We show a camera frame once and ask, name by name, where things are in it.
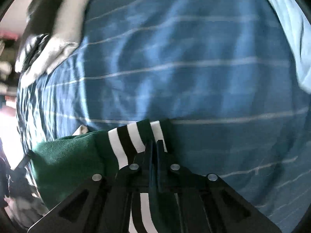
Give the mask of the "green varsity jacket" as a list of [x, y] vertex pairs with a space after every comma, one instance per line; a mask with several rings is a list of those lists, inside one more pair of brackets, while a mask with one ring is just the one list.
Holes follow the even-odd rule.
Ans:
[[119, 170], [134, 163], [137, 154], [143, 153], [147, 142], [152, 141], [148, 194], [153, 232], [158, 232], [155, 228], [156, 142], [162, 140], [165, 152], [170, 154], [171, 128], [167, 120], [143, 120], [109, 131], [98, 130], [39, 144], [32, 157], [32, 174], [48, 212], [88, 179], [105, 178], [113, 183]]

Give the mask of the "blue striped bed sheet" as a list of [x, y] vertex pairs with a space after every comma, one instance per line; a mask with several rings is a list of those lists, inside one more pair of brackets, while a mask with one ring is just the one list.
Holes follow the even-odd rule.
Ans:
[[310, 93], [268, 0], [90, 0], [78, 48], [21, 80], [24, 148], [169, 121], [193, 173], [215, 173], [293, 232], [310, 206]]

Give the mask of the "light blue quilt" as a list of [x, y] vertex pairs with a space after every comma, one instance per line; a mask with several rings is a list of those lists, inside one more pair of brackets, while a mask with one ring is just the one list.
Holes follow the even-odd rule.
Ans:
[[268, 0], [275, 10], [296, 64], [298, 84], [310, 93], [310, 9], [302, 0]]

